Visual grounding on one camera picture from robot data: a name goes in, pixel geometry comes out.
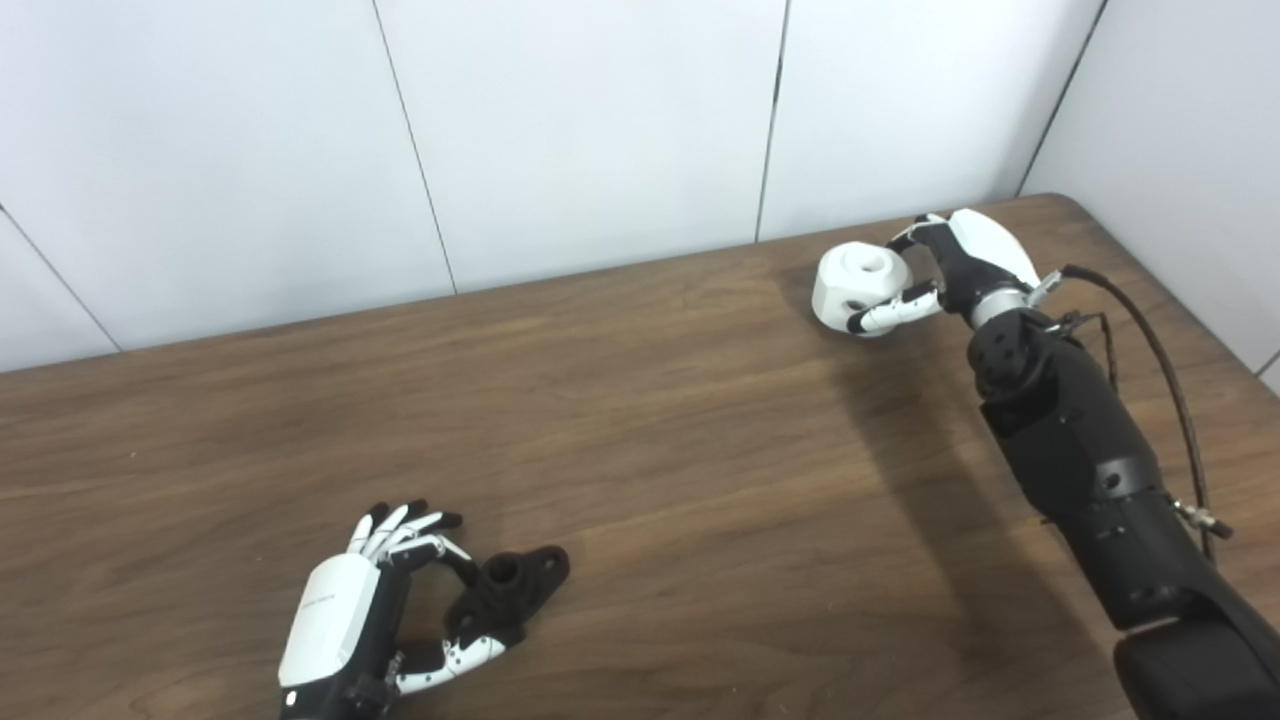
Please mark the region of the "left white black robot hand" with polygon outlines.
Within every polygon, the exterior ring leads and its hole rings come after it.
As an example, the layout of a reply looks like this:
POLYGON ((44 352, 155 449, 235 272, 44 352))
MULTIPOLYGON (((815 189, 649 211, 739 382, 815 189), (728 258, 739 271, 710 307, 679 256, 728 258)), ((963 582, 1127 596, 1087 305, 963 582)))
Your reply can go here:
POLYGON ((346 548, 320 562, 303 588, 276 674, 282 719, 383 719, 398 700, 453 682, 521 642, 454 629, 413 648, 397 644, 415 571, 440 562, 477 588, 479 565, 442 534, 462 521, 422 498, 396 509, 376 503, 360 518, 346 548))

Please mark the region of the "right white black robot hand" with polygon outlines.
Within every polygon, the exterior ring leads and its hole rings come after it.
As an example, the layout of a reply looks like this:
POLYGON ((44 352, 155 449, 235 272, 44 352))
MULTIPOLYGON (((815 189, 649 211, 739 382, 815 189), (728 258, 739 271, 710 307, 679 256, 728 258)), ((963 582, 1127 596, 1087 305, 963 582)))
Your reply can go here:
POLYGON ((916 217, 884 247, 897 258, 913 247, 928 250, 940 278, 856 310, 846 323, 850 334, 877 337, 937 313, 961 316, 978 331, 998 315, 1029 309, 1032 292, 1041 284, 1018 238, 973 209, 916 217))

